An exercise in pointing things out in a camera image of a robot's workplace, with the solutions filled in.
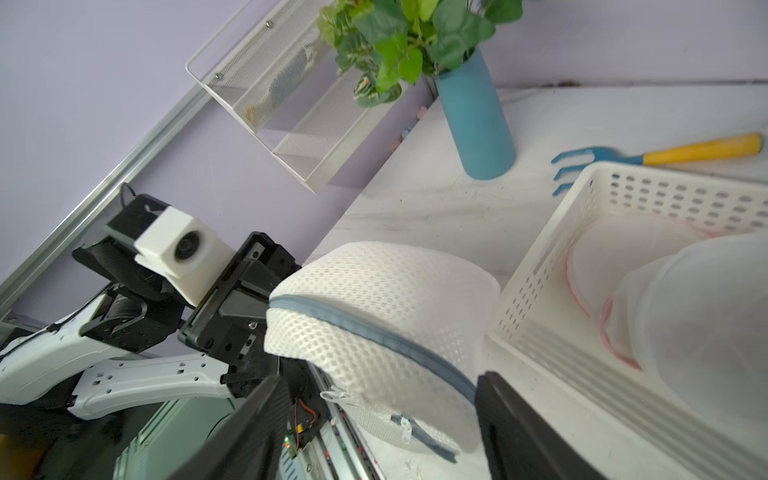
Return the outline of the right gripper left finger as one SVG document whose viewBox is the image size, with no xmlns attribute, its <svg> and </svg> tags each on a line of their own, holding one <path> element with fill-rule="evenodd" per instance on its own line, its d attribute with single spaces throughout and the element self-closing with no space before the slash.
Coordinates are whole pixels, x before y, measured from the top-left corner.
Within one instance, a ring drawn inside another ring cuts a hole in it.
<svg viewBox="0 0 768 480">
<path fill-rule="evenodd" d="M 201 448 L 170 477 L 275 479 L 291 411 L 287 382 L 270 376 Z"/>
</svg>

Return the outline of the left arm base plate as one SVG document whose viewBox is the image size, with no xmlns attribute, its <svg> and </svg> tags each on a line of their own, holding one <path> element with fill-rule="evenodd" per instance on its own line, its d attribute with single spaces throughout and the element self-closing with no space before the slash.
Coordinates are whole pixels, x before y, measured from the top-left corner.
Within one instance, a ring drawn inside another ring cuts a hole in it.
<svg viewBox="0 0 768 480">
<path fill-rule="evenodd" d="M 291 459 L 300 449 L 320 434 L 331 417 L 326 401 L 320 396 L 321 383 L 303 360 L 281 358 L 280 374 L 287 382 L 290 395 L 289 428 L 285 447 Z"/>
</svg>

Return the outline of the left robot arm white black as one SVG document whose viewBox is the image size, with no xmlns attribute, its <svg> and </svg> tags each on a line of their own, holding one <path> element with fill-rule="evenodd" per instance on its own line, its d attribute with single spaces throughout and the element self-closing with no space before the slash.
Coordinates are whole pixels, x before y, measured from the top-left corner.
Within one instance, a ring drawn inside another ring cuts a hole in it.
<svg viewBox="0 0 768 480">
<path fill-rule="evenodd" d="M 2 350 L 5 423 L 30 416 L 56 425 L 171 400 L 242 398 L 279 368 L 263 348 L 268 298 L 298 264 L 267 235 L 251 234 L 214 268 L 198 306 L 115 240 L 75 254 L 109 282 Z"/>
</svg>

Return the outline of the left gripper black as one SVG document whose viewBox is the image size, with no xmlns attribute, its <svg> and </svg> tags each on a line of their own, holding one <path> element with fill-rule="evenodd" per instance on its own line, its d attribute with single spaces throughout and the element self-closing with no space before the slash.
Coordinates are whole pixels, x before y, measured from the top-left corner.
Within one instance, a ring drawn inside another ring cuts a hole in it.
<svg viewBox="0 0 768 480">
<path fill-rule="evenodd" d="M 180 331 L 187 347 L 228 366 L 223 384 L 256 384 L 279 371 L 264 351 L 266 313 L 273 290 L 300 269 L 267 234 L 253 232 Z"/>
</svg>

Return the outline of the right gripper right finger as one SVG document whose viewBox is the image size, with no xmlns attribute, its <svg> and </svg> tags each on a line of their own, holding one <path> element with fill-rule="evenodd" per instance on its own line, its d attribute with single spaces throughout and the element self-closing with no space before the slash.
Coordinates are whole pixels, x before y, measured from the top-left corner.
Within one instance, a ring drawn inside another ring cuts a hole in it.
<svg viewBox="0 0 768 480">
<path fill-rule="evenodd" d="M 496 372 L 478 378 L 475 407 L 493 479 L 601 479 Z"/>
</svg>

